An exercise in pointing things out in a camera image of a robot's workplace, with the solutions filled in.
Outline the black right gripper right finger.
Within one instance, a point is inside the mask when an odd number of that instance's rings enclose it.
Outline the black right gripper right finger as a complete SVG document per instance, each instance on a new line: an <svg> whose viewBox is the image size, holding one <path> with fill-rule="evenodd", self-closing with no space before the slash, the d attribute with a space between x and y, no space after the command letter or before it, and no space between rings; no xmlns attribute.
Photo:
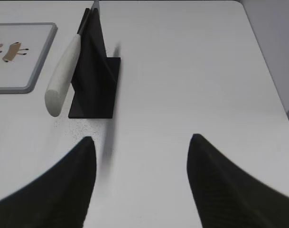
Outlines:
<svg viewBox="0 0 289 228"><path fill-rule="evenodd" d="M257 180L193 134L187 177L204 228L289 228L289 197Z"/></svg>

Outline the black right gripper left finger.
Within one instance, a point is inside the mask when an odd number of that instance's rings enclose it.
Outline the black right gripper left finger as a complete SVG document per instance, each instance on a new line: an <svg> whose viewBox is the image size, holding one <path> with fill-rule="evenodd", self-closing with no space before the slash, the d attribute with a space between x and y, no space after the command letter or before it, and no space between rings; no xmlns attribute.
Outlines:
<svg viewBox="0 0 289 228"><path fill-rule="evenodd" d="M86 136L44 174L0 200L0 228L82 228L96 171L94 141Z"/></svg>

